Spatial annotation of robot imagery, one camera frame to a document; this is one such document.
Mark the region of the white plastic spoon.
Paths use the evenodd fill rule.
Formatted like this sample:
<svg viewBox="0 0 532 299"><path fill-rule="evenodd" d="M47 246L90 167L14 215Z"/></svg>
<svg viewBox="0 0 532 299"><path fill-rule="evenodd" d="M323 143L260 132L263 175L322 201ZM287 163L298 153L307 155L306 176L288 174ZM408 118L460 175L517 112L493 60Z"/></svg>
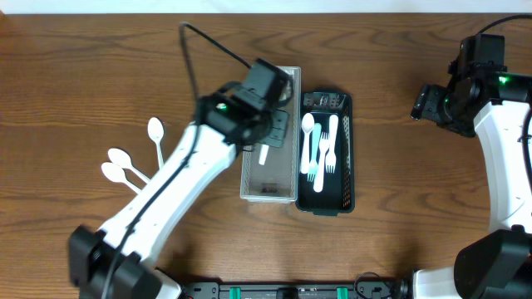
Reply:
<svg viewBox="0 0 532 299"><path fill-rule="evenodd" d="M260 165L265 165L265 162L268 156L268 150L269 150L268 145L261 145L261 148L259 151L259 164Z"/></svg>
<svg viewBox="0 0 532 299"><path fill-rule="evenodd" d="M147 125L147 132L150 139L155 143L157 162L159 168L161 169L164 166L164 158L160 142L162 141L165 133L162 122L157 117L151 117Z"/></svg>
<svg viewBox="0 0 532 299"><path fill-rule="evenodd" d="M300 160L300 173L307 174L309 171L310 134L313 131L315 121L311 113L306 113L302 118L301 129L303 131L303 147Z"/></svg>

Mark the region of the pale green plastic fork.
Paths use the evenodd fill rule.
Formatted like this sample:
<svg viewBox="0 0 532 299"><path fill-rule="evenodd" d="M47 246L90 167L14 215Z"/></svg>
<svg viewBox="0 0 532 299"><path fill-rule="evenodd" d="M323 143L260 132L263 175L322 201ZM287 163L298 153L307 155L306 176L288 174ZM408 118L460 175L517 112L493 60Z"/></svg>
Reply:
<svg viewBox="0 0 532 299"><path fill-rule="evenodd" d="M318 172L318 145L322 133L322 125L315 123L312 131L311 156L308 170L308 182L313 182Z"/></svg>

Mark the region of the white plastic fork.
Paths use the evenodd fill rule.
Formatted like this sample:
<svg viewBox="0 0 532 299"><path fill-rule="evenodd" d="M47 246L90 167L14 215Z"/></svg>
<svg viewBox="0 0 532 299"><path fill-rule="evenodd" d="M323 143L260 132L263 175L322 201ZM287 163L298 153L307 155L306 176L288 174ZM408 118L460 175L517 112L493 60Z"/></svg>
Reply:
<svg viewBox="0 0 532 299"><path fill-rule="evenodd" d="M337 128L338 128L338 116L331 115L329 117L329 149L325 158L326 172L333 174L336 168L337 157L335 154L336 147L336 138L337 138Z"/></svg>
<svg viewBox="0 0 532 299"><path fill-rule="evenodd" d="M329 133L322 133L319 141L319 158L318 158L318 171L313 183L313 190L315 193L321 193L323 191L323 181L325 173L325 158L329 149Z"/></svg>

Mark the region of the black plastic basket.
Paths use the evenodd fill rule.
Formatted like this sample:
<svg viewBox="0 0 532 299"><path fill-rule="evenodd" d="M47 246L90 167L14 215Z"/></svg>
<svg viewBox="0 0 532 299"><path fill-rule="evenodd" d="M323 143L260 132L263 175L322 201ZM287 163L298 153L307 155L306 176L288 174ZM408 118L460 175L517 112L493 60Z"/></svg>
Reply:
<svg viewBox="0 0 532 299"><path fill-rule="evenodd" d="M308 174L300 173L300 160L303 147L303 131L299 136L299 175L296 206L304 212L315 215L336 216L350 213L355 208L355 171L352 130L352 97L333 88L318 88L300 96L300 118L306 113L313 115L315 123L322 125L322 133L329 133L331 115L337 115L339 122L335 154L336 168L333 174L324 173L323 191L315 193L313 182L308 182Z"/></svg>

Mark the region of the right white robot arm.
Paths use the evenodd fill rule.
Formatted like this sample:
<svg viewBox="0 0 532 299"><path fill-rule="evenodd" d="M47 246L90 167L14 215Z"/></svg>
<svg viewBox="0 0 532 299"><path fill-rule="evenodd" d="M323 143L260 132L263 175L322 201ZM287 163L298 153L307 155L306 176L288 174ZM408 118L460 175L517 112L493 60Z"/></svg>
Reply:
<svg viewBox="0 0 532 299"><path fill-rule="evenodd" d="M426 86L413 118L477 137L490 192L489 233L454 264L414 272L411 298L531 296L531 78L478 70Z"/></svg>

